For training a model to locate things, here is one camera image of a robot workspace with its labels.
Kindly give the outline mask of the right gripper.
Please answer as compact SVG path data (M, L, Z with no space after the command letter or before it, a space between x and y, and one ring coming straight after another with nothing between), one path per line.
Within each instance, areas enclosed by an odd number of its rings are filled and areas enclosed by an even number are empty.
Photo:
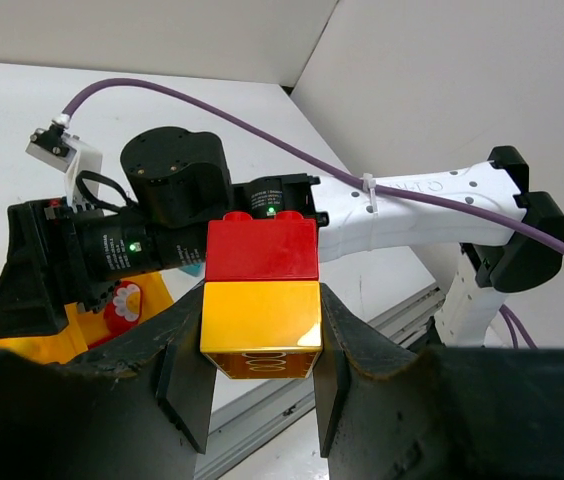
M92 208L73 210L64 197L7 208L9 244L0 274L0 339L51 336L68 326L64 306L102 311L116 281L89 269L79 228L103 217Z

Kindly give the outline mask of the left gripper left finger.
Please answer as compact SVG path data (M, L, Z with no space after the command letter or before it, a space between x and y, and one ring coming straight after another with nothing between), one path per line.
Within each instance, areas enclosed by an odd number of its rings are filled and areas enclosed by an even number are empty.
M203 289L65 365L0 350L0 479L190 479L215 367Z

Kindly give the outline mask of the red yellow lego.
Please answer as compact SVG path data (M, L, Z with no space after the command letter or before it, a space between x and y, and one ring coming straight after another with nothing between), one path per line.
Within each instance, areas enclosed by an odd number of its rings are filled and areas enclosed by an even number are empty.
M323 349L318 227L295 211L208 225L200 351L233 380L304 379Z

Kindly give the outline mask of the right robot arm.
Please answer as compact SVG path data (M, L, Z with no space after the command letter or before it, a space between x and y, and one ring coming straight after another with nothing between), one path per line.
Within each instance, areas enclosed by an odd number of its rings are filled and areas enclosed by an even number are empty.
M209 223L232 211L260 222L299 213L315 227L324 262L456 242L477 284L507 294L544 284L562 266L564 213L549 194L530 190L528 164L511 146L466 169L412 178L330 169L234 183L217 135L158 127L123 147L128 187L118 205L98 197L107 178L82 165L88 146L60 127L36 131L28 150L64 170L66 193L7 210L0 339L58 334L68 304L99 312L125 278L208 262Z

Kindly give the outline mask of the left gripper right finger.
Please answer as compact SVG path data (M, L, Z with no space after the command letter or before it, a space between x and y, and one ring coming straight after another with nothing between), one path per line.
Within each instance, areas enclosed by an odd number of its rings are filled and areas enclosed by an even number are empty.
M328 287L327 330L351 375L341 410L317 414L333 479L564 479L564 349L411 352Z

